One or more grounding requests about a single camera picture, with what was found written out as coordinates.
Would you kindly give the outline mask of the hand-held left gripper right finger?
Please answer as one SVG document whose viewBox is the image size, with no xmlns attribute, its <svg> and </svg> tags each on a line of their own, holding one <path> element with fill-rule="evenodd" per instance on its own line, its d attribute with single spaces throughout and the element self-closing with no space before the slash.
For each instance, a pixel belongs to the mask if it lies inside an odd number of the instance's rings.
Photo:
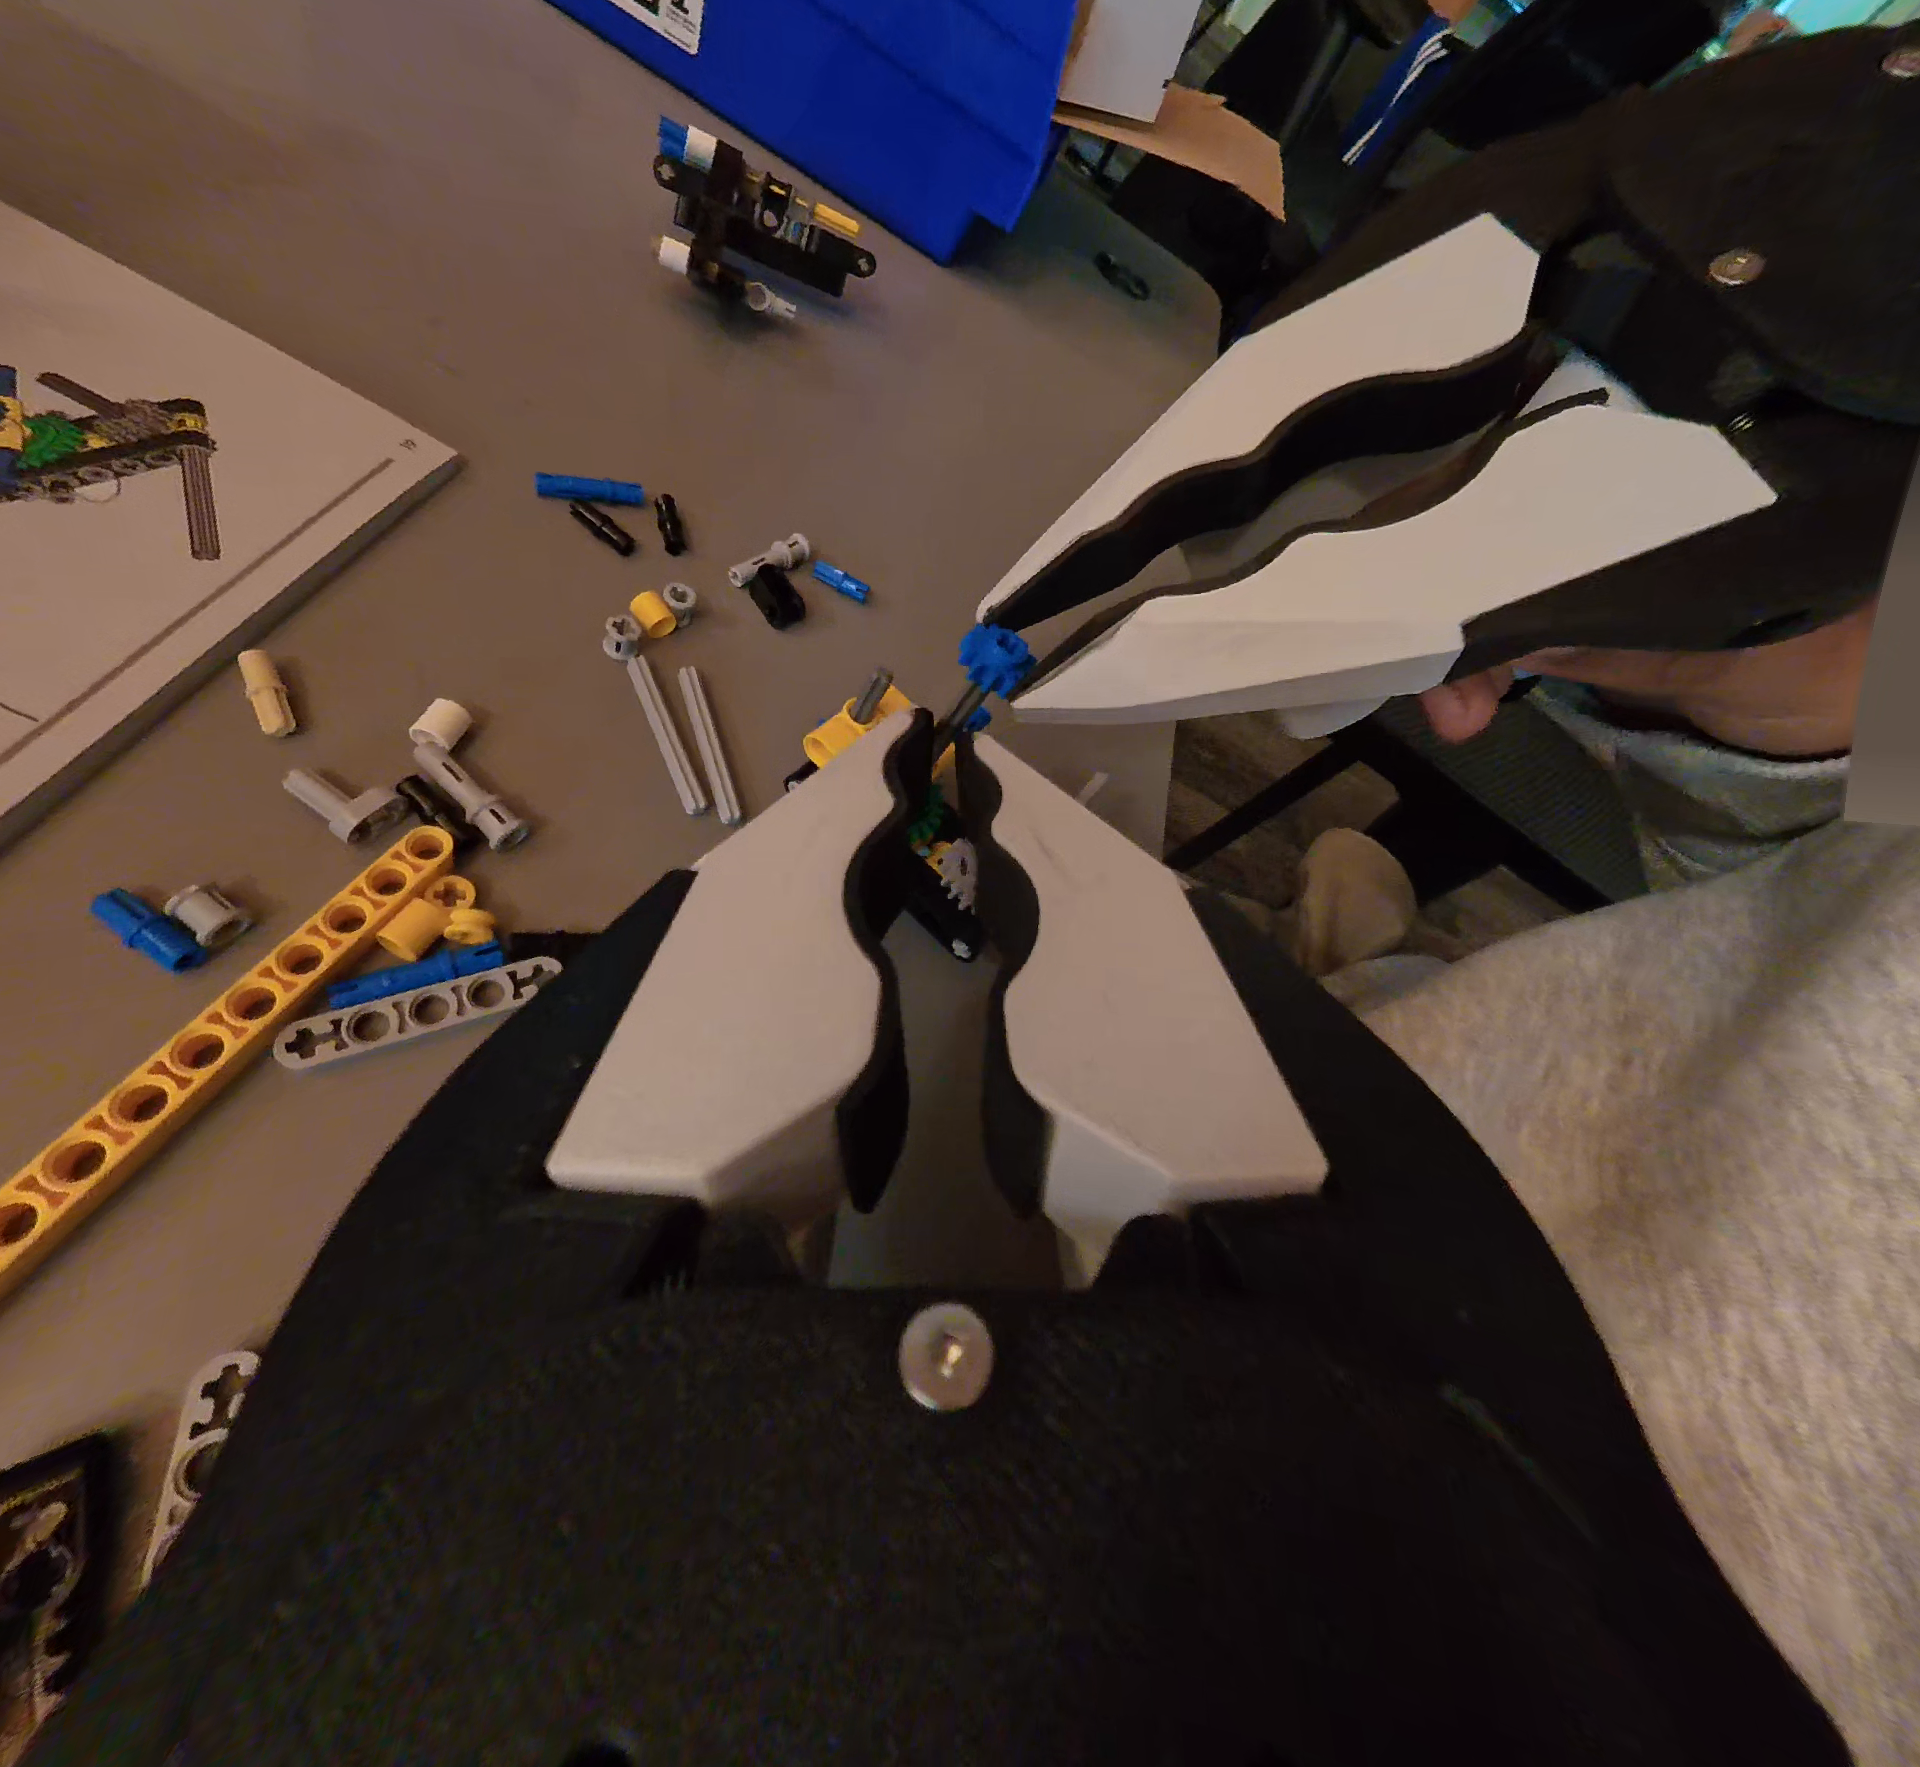
<svg viewBox="0 0 1920 1767">
<path fill-rule="evenodd" d="M 1006 1203 L 1138 1219 L 1317 1192 L 1329 1162 L 1179 877 L 997 741 L 958 749 L 958 790 Z"/>
</svg>

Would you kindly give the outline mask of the long grey lego axle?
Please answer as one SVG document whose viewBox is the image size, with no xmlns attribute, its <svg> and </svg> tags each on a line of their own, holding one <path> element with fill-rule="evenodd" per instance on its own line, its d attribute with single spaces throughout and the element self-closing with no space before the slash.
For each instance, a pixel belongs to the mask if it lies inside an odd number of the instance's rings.
<svg viewBox="0 0 1920 1767">
<path fill-rule="evenodd" d="M 695 745 L 705 769 L 712 810 L 726 828 L 740 828 L 746 814 L 740 790 L 734 777 L 728 742 L 715 715 L 706 681 L 699 668 L 684 666 L 679 672 L 679 684 L 684 698 L 686 719 L 692 729 Z"/>
<path fill-rule="evenodd" d="M 654 734 L 655 747 L 661 749 L 662 767 L 673 783 L 677 797 L 682 803 L 684 814 L 691 819 L 699 819 L 706 814 L 708 811 L 706 792 L 686 751 L 684 739 L 679 730 L 673 711 L 662 694 L 657 675 L 648 666 L 648 661 L 638 653 L 628 657 L 623 661 L 623 668 L 634 685 L 635 698 L 639 699 L 649 732 Z"/>
</svg>

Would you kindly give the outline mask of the person's right forearm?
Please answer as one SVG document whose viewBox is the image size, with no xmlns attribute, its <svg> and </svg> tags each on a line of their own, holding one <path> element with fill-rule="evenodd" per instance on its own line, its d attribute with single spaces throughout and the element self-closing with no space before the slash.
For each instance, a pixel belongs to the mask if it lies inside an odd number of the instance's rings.
<svg viewBox="0 0 1920 1767">
<path fill-rule="evenodd" d="M 1562 680 L 1537 684 L 1530 704 L 1609 773 L 1652 892 L 1751 867 L 1843 811 L 1847 752 L 1773 756 L 1683 725 L 1631 725 Z"/>
</svg>

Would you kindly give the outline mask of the lego instruction booklet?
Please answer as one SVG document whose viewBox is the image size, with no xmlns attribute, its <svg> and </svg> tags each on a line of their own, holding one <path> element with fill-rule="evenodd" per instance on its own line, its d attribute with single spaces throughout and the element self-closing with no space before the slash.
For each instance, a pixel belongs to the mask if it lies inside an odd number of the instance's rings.
<svg viewBox="0 0 1920 1767">
<path fill-rule="evenodd" d="M 463 460 L 12 206 L 3 356 L 10 845 Z"/>
</svg>

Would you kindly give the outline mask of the black lego subassembly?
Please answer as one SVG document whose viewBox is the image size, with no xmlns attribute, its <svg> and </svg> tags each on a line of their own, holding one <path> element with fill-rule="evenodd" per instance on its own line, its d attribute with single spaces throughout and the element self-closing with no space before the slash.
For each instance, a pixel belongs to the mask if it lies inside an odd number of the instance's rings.
<svg viewBox="0 0 1920 1767">
<path fill-rule="evenodd" d="M 723 309 L 791 323 L 796 290 L 843 298 L 876 273 L 859 221 L 755 169 L 736 145 L 670 115 L 657 143 L 654 175 L 675 211 L 655 264 Z"/>
</svg>

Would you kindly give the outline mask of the white grey lego connector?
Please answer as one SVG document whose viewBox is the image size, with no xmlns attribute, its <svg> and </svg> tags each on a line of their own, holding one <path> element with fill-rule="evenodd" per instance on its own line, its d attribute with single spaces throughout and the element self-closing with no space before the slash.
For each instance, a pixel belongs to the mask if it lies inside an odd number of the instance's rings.
<svg viewBox="0 0 1920 1767">
<path fill-rule="evenodd" d="M 494 850 L 526 843 L 531 828 L 489 782 L 471 771 L 458 747 L 472 729 L 472 715 L 454 698 L 431 698 L 408 730 L 417 771 L 456 805 L 466 826 Z"/>
</svg>

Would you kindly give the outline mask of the long yellow lego beam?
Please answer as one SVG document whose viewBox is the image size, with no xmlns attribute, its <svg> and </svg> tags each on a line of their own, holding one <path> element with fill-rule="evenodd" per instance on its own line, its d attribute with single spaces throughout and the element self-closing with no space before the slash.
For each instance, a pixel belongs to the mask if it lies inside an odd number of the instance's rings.
<svg viewBox="0 0 1920 1767">
<path fill-rule="evenodd" d="M 3 1188 L 3 1295 L 137 1178 L 398 920 L 453 874 L 453 835 L 408 833 L 54 1135 Z"/>
</svg>

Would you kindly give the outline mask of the light grey thin lego liftarm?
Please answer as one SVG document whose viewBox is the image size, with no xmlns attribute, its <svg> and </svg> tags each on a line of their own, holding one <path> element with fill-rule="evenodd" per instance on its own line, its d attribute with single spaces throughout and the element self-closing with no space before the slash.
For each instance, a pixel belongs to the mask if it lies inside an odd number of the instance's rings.
<svg viewBox="0 0 1920 1767">
<path fill-rule="evenodd" d="M 564 970 L 564 961 L 552 952 L 505 948 L 508 961 L 500 968 L 342 1012 L 322 1008 L 295 1019 L 275 1034 L 271 1059 L 304 1074 L 519 1012 Z"/>
<path fill-rule="evenodd" d="M 261 1356 L 253 1348 L 215 1356 L 189 1377 L 180 1400 L 173 1443 L 163 1468 L 153 1529 L 140 1565 L 140 1587 L 148 1587 L 157 1567 L 178 1543 L 213 1477 L 213 1470 L 232 1433 Z"/>
</svg>

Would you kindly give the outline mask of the yellow lego gear assembly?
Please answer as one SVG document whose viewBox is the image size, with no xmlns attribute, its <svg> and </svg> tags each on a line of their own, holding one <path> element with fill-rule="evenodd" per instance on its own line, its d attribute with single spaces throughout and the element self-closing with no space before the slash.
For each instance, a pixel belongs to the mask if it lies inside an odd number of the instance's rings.
<svg viewBox="0 0 1920 1767">
<path fill-rule="evenodd" d="M 880 721 L 910 711 L 913 699 L 895 673 L 878 668 L 858 694 L 805 734 L 802 764 L 786 776 L 786 792 L 813 779 Z M 977 852 L 958 811 L 955 752 L 955 747 L 947 747 L 933 761 L 924 803 L 906 833 L 919 874 L 910 880 L 904 909 L 954 956 L 976 961 L 985 945 L 985 926 L 976 909 Z"/>
</svg>

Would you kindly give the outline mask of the black chair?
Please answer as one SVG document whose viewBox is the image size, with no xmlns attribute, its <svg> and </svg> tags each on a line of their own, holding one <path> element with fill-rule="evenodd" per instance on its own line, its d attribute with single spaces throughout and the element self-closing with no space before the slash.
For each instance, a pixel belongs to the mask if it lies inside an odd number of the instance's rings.
<svg viewBox="0 0 1920 1767">
<path fill-rule="evenodd" d="M 1285 211 L 1148 153 L 1109 204 L 1214 293 L 1227 349 L 1379 206 L 1495 145 L 1480 60 L 1427 0 L 1281 0 L 1206 91 L 1276 145 Z"/>
</svg>

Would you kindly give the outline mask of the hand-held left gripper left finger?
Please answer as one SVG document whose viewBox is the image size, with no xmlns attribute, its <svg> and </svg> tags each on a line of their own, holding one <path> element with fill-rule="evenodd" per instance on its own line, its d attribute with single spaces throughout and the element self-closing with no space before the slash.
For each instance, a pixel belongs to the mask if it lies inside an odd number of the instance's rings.
<svg viewBox="0 0 1920 1767">
<path fill-rule="evenodd" d="M 884 1197 L 909 1126 L 887 934 L 921 864 L 910 709 L 705 855 L 550 1155 L 562 1188 L 828 1215 Z"/>
</svg>

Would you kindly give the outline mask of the blue thin lego liftarm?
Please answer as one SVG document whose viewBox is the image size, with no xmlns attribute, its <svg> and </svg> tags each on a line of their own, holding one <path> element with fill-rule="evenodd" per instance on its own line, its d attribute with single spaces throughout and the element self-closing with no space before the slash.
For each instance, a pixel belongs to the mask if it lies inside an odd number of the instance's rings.
<svg viewBox="0 0 1920 1767">
<path fill-rule="evenodd" d="M 327 991 L 327 1012 L 342 1012 L 375 1001 L 387 1001 L 427 985 L 440 985 L 463 978 L 485 968 L 500 968 L 508 961 L 508 948 L 502 941 L 489 941 L 468 946 L 443 946 L 427 952 L 417 963 L 389 968 L 372 968 L 357 976 L 336 981 Z"/>
</svg>

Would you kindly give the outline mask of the black lego liftarm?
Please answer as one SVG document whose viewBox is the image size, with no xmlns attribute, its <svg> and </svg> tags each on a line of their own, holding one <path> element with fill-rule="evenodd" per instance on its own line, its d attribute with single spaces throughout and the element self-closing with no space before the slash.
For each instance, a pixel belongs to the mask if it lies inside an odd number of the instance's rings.
<svg viewBox="0 0 1920 1767">
<path fill-rule="evenodd" d="M 3 1474 L 3 1762 L 21 1762 L 98 1642 L 118 1525 L 116 1450 L 94 1431 Z"/>
</svg>

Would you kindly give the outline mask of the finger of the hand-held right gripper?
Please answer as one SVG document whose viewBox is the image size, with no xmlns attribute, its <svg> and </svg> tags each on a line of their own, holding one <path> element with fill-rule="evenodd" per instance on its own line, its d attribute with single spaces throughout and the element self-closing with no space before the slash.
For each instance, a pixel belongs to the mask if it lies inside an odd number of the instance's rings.
<svg viewBox="0 0 1920 1767">
<path fill-rule="evenodd" d="M 1034 627 L 1168 549 L 1248 528 L 1333 463 L 1476 435 L 1519 396 L 1539 267 L 1537 249 L 1476 216 L 1238 339 L 1021 555 L 977 618 Z"/>
<path fill-rule="evenodd" d="M 1155 597 L 1012 709 L 1036 725 L 1336 713 L 1441 681 L 1468 624 L 1772 507 L 1716 430 L 1585 391 L 1526 418 L 1448 498 L 1294 535 L 1212 590 Z"/>
</svg>

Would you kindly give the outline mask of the person's right hand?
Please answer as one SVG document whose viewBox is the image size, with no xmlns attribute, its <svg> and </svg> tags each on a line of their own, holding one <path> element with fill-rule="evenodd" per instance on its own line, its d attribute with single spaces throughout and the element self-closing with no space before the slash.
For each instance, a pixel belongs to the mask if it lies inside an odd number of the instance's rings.
<svg viewBox="0 0 1920 1767">
<path fill-rule="evenodd" d="M 1853 747 L 1876 617 L 1867 603 L 1826 627 L 1745 649 L 1537 649 L 1427 689 L 1421 709 L 1444 741 L 1462 742 L 1491 727 L 1519 677 L 1558 677 L 1715 745 L 1826 761 Z"/>
</svg>

